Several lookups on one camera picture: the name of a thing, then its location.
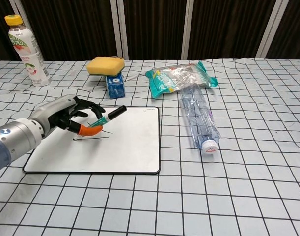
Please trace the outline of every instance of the juice bottle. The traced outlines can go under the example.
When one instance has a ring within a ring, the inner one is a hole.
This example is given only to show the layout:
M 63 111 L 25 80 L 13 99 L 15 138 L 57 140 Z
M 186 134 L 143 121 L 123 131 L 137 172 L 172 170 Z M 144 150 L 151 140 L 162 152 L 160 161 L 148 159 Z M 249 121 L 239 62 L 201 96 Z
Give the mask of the juice bottle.
M 24 25 L 19 15 L 6 16 L 5 20 L 10 26 L 8 33 L 10 41 L 25 65 L 33 85 L 37 87 L 48 85 L 52 79 L 44 66 L 43 57 L 32 31 Z

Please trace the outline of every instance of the background wall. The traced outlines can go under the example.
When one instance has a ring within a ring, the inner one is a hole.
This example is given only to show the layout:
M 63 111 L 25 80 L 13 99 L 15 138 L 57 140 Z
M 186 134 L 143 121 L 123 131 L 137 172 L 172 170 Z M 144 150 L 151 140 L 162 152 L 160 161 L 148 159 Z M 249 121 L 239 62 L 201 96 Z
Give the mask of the background wall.
M 300 0 L 0 0 L 0 60 L 19 60 L 13 13 L 45 60 L 300 59 Z
M 300 59 L 300 0 L 288 2 L 267 57 Z
M 9 26 L 4 20 L 6 15 L 13 13 L 10 3 L 6 0 L 0 0 L 0 60 L 20 60 L 8 38 Z

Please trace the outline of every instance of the blue box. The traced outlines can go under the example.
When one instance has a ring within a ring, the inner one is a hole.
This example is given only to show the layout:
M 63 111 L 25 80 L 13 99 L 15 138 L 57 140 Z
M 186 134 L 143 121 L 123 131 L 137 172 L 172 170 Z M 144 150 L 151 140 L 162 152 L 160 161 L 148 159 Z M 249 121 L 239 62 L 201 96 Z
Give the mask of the blue box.
M 122 73 L 119 73 L 117 76 L 106 76 L 106 86 L 110 99 L 125 97 L 125 85 Z

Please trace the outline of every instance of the transparent plastic wrapper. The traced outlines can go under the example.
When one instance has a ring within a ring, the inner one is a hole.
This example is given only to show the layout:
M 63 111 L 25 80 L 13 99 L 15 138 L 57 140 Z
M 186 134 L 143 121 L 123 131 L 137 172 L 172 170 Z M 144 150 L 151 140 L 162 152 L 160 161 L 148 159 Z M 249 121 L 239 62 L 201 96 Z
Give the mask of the transparent plastic wrapper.
M 182 84 L 180 90 L 194 145 L 205 154 L 218 150 L 220 134 L 197 83 Z
M 153 98 L 163 93 L 179 91 L 181 85 L 185 83 L 197 83 L 206 88 L 218 85 L 217 79 L 206 73 L 201 61 L 198 64 L 154 68 L 147 71 L 145 76 L 149 78 Z

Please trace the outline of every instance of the yellow bottle cap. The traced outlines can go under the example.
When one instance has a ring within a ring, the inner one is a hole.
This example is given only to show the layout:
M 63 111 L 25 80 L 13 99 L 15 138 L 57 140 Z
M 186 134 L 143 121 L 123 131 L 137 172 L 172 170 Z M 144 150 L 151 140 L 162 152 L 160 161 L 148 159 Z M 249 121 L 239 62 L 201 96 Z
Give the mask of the yellow bottle cap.
M 9 26 L 16 26 L 23 23 L 23 20 L 19 15 L 5 16 L 4 19 L 6 20 L 7 25 Z

